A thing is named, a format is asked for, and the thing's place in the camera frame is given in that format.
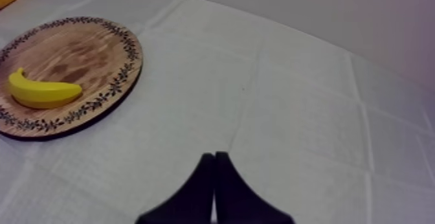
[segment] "wood grain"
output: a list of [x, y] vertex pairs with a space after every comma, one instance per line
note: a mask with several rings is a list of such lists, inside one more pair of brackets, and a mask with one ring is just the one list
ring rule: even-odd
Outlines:
[[[91, 120], [132, 86], [142, 59], [135, 35], [105, 19], [67, 18], [24, 33], [0, 52], [0, 131], [43, 137]], [[20, 67], [30, 80], [79, 84], [83, 93], [56, 109], [23, 107], [8, 92], [8, 76]]]

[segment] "round wooden tray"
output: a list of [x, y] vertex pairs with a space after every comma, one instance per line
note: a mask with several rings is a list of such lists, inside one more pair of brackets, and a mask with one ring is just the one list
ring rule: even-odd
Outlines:
[[[56, 109], [30, 109], [8, 92], [8, 76], [23, 67], [30, 80], [80, 84], [81, 97]], [[142, 67], [133, 33], [94, 17], [69, 17], [40, 25], [0, 51], [0, 132], [47, 137], [101, 115], [129, 91]]]

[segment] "gray wall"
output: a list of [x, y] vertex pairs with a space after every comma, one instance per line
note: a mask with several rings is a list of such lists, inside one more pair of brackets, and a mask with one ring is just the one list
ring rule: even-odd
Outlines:
[[209, 0], [336, 44], [435, 90], [435, 0]]

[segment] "yellow banana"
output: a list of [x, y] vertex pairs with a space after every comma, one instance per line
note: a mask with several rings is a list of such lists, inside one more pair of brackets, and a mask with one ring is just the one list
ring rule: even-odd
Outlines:
[[36, 109], [60, 107], [76, 99], [80, 85], [63, 82], [37, 82], [23, 76], [23, 68], [9, 76], [9, 91], [23, 106]]

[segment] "wooden charger plate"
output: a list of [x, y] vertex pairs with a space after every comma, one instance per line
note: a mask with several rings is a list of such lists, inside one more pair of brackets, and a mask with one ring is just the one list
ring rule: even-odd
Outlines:
[[[94, 17], [40, 25], [0, 52], [0, 132], [13, 137], [65, 133], [101, 115], [134, 85], [142, 49], [133, 33]], [[80, 84], [82, 95], [56, 109], [30, 109], [8, 92], [9, 74], [24, 68], [30, 80]]]

